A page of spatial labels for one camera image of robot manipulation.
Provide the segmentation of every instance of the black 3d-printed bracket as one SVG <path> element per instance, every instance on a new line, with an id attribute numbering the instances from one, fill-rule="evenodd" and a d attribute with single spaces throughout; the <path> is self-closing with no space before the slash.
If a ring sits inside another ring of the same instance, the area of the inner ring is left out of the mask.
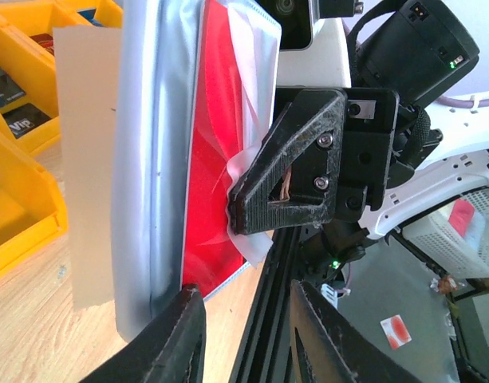
<path id="1" fill-rule="evenodd" d="M 186 285 L 132 342 L 82 382 L 200 383 L 206 324 L 198 287 Z"/>
<path id="2" fill-rule="evenodd" d="M 236 233 L 333 218 L 345 115 L 346 95 L 337 89 L 302 90 L 287 104 L 229 195 Z M 270 193 L 289 167 L 290 199 L 272 200 Z"/>

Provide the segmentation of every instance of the wooden surface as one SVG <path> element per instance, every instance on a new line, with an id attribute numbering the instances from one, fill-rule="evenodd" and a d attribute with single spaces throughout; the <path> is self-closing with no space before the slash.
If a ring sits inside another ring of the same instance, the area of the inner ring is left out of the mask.
<path id="1" fill-rule="evenodd" d="M 63 190 L 60 145 L 38 158 Z M 249 268 L 206 304 L 204 382 L 226 382 L 260 275 Z M 0 280 L 0 381 L 79 381 L 120 350 L 113 302 L 74 313 L 68 236 Z"/>

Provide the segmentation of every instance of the yellow storage bin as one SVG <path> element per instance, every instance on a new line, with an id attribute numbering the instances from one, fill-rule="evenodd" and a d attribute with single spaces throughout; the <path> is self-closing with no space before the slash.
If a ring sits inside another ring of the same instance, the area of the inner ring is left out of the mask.
<path id="1" fill-rule="evenodd" d="M 0 277 L 66 230 L 53 176 L 0 132 Z"/>
<path id="2" fill-rule="evenodd" d="M 54 60 L 51 61 L 51 55 L 42 48 L 35 49 L 34 44 L 28 37 L 8 28 L 0 16 L 0 68 L 26 92 L 23 102 L 34 105 L 51 118 L 16 138 L 0 113 L 0 131 L 32 156 L 60 138 Z"/>
<path id="3" fill-rule="evenodd" d="M 54 0 L 0 4 L 0 15 L 10 26 L 18 28 L 26 36 L 53 36 L 53 28 L 90 25 L 75 10 Z"/>
<path id="4" fill-rule="evenodd" d="M 103 26 L 121 28 L 124 11 L 113 0 L 100 0 L 94 18 Z"/>
<path id="5" fill-rule="evenodd" d="M 121 28 L 124 11 L 113 0 L 56 0 L 58 4 L 71 7 L 79 11 L 95 10 L 89 18 L 93 18 L 94 25 L 110 28 Z"/>
<path id="6" fill-rule="evenodd" d="M 99 0 L 56 0 L 58 3 L 71 6 L 75 10 L 89 10 L 97 8 Z"/>

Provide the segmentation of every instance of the black label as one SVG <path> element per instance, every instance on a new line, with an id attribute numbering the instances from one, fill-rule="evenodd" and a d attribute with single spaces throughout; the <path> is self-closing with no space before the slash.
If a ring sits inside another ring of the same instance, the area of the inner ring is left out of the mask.
<path id="1" fill-rule="evenodd" d="M 0 68 L 0 108 L 7 106 L 18 98 L 25 96 L 26 93 L 17 85 L 14 80 Z"/>
<path id="2" fill-rule="evenodd" d="M 15 138 L 24 136 L 37 126 L 50 120 L 49 116 L 32 104 L 24 104 L 17 109 L 5 113 L 3 117 Z"/>

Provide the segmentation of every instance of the screw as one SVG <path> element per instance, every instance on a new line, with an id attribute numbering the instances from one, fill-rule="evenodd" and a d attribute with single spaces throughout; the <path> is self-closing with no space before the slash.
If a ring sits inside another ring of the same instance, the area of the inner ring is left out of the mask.
<path id="1" fill-rule="evenodd" d="M 323 133 L 317 138 L 319 148 L 329 149 L 333 144 L 333 135 L 331 133 Z"/>
<path id="2" fill-rule="evenodd" d="M 329 178 L 327 178 L 326 176 L 317 177 L 314 180 L 314 185 L 318 190 L 327 190 L 327 188 L 329 187 Z"/>
<path id="3" fill-rule="evenodd" d="M 361 113 L 361 106 L 358 104 L 351 104 L 349 106 L 349 114 L 351 116 L 357 116 L 359 113 Z"/>
<path id="4" fill-rule="evenodd" d="M 357 14 L 362 14 L 363 10 L 365 10 L 365 5 L 363 2 L 357 2 L 356 6 L 354 6 L 354 12 Z"/>
<path id="5" fill-rule="evenodd" d="M 294 11 L 294 0 L 277 0 L 276 10 L 282 16 L 289 16 Z"/>
<path id="6" fill-rule="evenodd" d="M 358 211 L 361 209 L 361 201 L 359 198 L 352 196 L 347 199 L 347 207 L 350 210 Z"/>

